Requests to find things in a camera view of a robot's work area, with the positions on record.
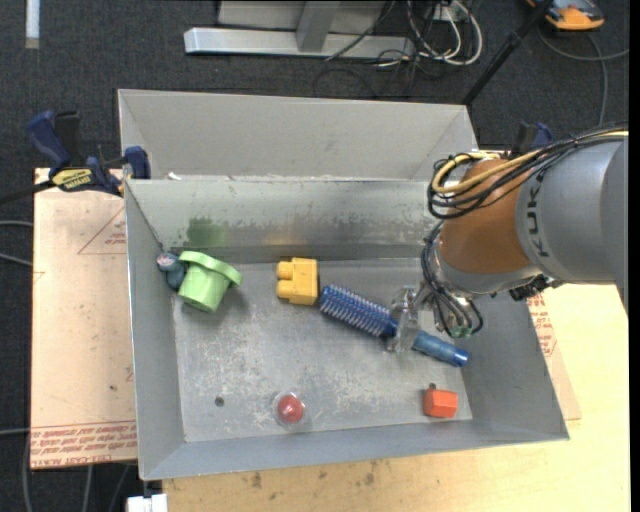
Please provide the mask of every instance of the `cardboard sheet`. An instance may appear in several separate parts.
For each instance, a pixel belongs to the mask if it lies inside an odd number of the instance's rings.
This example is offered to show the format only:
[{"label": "cardboard sheet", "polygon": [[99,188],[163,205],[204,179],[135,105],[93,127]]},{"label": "cardboard sheet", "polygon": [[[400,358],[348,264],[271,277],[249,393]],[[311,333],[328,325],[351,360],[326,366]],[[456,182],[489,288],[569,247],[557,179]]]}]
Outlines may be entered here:
[{"label": "cardboard sheet", "polygon": [[122,199],[37,194],[31,467],[137,457]]}]

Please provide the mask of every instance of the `orange object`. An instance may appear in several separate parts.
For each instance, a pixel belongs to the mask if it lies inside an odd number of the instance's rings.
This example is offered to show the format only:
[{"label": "orange object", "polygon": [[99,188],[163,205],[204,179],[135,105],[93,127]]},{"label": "orange object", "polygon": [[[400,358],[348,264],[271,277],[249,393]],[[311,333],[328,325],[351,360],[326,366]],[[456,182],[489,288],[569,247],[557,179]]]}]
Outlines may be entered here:
[{"label": "orange object", "polygon": [[424,393],[423,410],[427,416],[453,418],[458,410],[458,394],[453,391],[429,388]]}]

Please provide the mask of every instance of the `small blue object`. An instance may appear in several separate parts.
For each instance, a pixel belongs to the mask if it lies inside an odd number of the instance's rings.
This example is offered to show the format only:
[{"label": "small blue object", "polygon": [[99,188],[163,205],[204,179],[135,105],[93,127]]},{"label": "small blue object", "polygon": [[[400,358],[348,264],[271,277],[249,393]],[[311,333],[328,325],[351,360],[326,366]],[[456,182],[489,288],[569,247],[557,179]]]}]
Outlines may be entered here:
[{"label": "small blue object", "polygon": [[167,284],[174,290],[179,290],[186,274],[186,265],[175,254],[166,252],[156,258],[161,272],[166,273]]},{"label": "small blue object", "polygon": [[151,178],[151,166],[147,153],[140,146],[131,146],[124,151],[124,159],[131,165],[133,177],[148,180]]},{"label": "small blue object", "polygon": [[373,336],[394,336],[398,329],[398,322],[391,317],[389,308],[341,286],[325,286],[319,305],[322,313]]},{"label": "small blue object", "polygon": [[469,353],[466,350],[424,331],[420,331],[416,336],[413,349],[458,367],[464,366],[469,360]]}]

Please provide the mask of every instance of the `metal stand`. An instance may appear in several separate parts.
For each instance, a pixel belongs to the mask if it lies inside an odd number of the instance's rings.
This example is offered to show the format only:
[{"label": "metal stand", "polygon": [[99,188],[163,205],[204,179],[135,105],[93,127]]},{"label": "metal stand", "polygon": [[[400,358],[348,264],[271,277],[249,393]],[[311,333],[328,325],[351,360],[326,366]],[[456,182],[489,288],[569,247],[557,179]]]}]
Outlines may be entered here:
[{"label": "metal stand", "polygon": [[[263,12],[269,9],[277,10],[278,15],[285,15],[287,9],[290,18],[286,25],[291,25],[291,19],[296,18],[296,13],[291,11],[291,7],[270,6],[271,2],[262,2]],[[185,50],[187,54],[253,54],[253,55],[283,55],[283,56],[304,56],[304,57],[330,57],[336,52],[352,44],[354,39],[360,37],[370,25],[371,21],[365,19],[365,8],[344,9],[341,4],[345,2],[304,2],[299,18],[295,22],[295,30],[260,30],[253,28],[192,28],[184,34]],[[382,2],[368,2],[369,4],[382,4]],[[241,11],[242,16],[251,16],[252,13],[246,6]],[[377,6],[368,6],[366,14],[379,14]],[[357,17],[360,19],[351,23],[362,25],[364,20],[368,24],[360,32],[356,33],[336,33],[349,26],[342,17]],[[277,28],[277,22],[271,21],[267,24],[269,28]],[[357,45],[349,51],[340,55],[345,58],[374,59],[382,52],[391,50],[409,53],[412,51],[412,43],[405,37],[397,36],[365,36]]]}]

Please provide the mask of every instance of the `blue coil brush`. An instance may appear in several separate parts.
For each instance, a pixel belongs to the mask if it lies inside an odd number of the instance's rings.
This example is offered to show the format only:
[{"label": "blue coil brush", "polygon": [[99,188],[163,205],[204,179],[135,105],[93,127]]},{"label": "blue coil brush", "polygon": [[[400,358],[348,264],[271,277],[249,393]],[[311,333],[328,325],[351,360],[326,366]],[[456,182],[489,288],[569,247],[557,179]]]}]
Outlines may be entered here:
[{"label": "blue coil brush", "polygon": [[[372,336],[395,336],[398,330],[398,322],[391,316],[389,308],[342,286],[325,286],[320,294],[319,305],[323,314]],[[458,367],[464,366],[469,360],[467,351],[424,331],[416,336],[413,348]]]}]

